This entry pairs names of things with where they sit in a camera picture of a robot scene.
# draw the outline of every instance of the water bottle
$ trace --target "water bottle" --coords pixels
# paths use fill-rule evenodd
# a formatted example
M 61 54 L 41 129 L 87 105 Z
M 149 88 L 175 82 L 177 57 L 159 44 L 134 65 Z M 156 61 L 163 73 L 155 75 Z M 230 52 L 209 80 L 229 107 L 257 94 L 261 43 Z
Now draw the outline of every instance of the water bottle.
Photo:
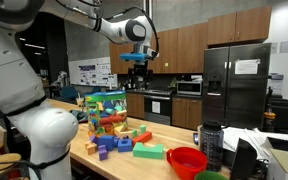
M 219 171 L 222 168 L 224 131 L 216 122 L 204 122 L 200 131 L 200 151 L 208 160 L 206 169 Z

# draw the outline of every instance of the kitchen counter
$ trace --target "kitchen counter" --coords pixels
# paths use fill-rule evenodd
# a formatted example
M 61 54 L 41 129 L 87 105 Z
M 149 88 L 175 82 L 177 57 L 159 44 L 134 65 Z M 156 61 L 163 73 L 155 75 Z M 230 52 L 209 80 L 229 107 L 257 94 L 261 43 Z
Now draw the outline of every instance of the kitchen counter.
M 202 100 L 202 96 L 195 96 L 195 95 L 187 95 L 187 94 L 173 94 L 172 97 L 178 97 L 178 98 L 188 98 L 188 99 L 200 99 Z
M 49 100 L 54 107 L 65 110 L 81 109 L 76 105 Z M 84 164 L 107 179 L 168 179 L 177 180 L 173 168 L 166 160 L 166 152 L 181 146 L 198 149 L 193 143 L 193 132 L 191 130 L 166 126 L 134 118 L 128 118 L 129 129 L 139 130 L 140 125 L 146 125 L 146 130 L 151 131 L 153 138 L 145 143 L 145 146 L 153 147 L 156 144 L 164 145 L 164 159 L 147 159 L 133 157 L 132 152 L 118 153 L 115 148 L 108 153 L 108 159 L 99 160 L 98 153 L 87 155 L 84 143 L 88 141 L 88 125 L 80 124 L 75 138 L 71 141 L 70 156 L 76 161 Z M 221 174 L 229 177 L 229 170 L 222 168 Z

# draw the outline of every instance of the refrigerator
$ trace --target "refrigerator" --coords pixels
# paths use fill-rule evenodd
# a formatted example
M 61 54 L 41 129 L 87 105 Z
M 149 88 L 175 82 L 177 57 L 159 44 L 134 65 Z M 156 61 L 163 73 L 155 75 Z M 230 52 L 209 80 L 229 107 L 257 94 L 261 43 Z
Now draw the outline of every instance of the refrigerator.
M 263 127 L 271 43 L 205 50 L 202 121 Z

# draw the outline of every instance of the paper on refrigerator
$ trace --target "paper on refrigerator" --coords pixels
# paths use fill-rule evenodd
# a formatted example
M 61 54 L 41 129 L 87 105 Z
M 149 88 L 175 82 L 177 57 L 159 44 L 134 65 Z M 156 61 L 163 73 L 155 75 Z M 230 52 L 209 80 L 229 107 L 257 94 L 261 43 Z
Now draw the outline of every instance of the paper on refrigerator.
M 257 74 L 260 59 L 236 60 L 235 74 Z

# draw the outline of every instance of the kitchen cabinet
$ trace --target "kitchen cabinet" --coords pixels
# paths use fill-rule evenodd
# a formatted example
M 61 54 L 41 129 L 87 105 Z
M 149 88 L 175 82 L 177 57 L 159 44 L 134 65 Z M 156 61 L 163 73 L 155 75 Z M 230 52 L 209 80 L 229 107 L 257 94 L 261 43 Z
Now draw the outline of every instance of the kitchen cabinet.
M 173 98 L 172 125 L 196 130 L 201 125 L 202 100 Z
M 120 54 L 133 51 L 133 44 L 113 44 L 110 42 L 110 61 L 112 74 L 127 74 L 128 68 L 133 68 L 134 62 L 120 59 Z
M 210 18 L 207 44 L 263 42 L 268 38 L 271 10 L 271 6 L 264 6 Z
M 127 116 L 144 119 L 144 95 L 126 93 Z
M 159 57 L 156 57 L 154 61 L 148 62 L 148 69 L 152 69 L 153 73 L 165 74 L 176 73 L 178 59 L 178 29 L 172 29 L 168 31 L 162 31 L 157 33 L 159 38 Z M 151 48 L 156 50 L 155 38 L 151 40 Z
M 176 73 L 203 73 L 207 23 L 178 29 Z

